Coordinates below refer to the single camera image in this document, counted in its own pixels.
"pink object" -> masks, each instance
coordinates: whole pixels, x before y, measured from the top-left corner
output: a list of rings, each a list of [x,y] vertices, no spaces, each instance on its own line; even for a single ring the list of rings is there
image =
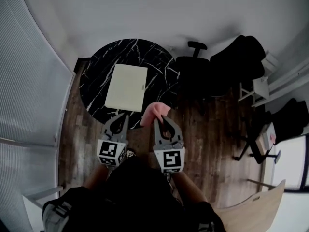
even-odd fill
[[[271,134],[271,135],[270,135],[270,141],[271,141],[273,144],[275,144],[275,142],[276,142],[276,136],[275,136],[274,134]]]
[[[156,117],[161,121],[161,123],[163,123],[161,115],[168,115],[169,110],[170,107],[162,102],[156,101],[149,104],[144,112],[143,117],[141,118],[140,125],[150,126]]]

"white marker cube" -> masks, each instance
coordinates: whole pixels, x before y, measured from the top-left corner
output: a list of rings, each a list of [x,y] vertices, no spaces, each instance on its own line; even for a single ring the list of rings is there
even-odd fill
[[[101,164],[119,166],[126,154],[126,144],[98,140],[97,157]]]
[[[185,148],[155,150],[155,156],[159,162],[161,172],[181,172],[184,167]]]

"round table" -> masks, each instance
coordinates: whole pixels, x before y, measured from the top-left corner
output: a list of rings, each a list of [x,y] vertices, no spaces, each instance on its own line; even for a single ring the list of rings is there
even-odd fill
[[[115,64],[147,67],[146,88],[142,112],[105,107],[105,99]],[[129,128],[139,128],[146,107],[163,102],[174,108],[179,90],[180,71],[172,55],[159,45],[141,39],[112,42],[98,50],[90,59],[80,79],[80,95],[89,114],[106,123],[120,113],[130,115]]]

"person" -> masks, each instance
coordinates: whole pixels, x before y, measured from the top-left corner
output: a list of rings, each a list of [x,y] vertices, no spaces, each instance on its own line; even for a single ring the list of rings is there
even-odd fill
[[[127,159],[108,177],[101,165],[82,187],[47,202],[45,232],[188,231],[225,232],[205,195],[184,173],[172,178],[184,206],[171,194],[166,176],[127,150]]]

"small white table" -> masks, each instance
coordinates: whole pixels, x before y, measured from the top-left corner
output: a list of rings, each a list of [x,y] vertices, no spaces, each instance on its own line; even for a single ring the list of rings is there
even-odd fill
[[[240,96],[238,101],[241,101],[249,96],[253,96],[253,105],[255,104],[255,94],[258,94],[262,96],[265,99],[269,98],[269,87],[268,87],[268,78],[267,77],[261,77],[252,80],[253,82],[253,90],[252,91],[247,91],[242,88],[242,84],[240,83]]]

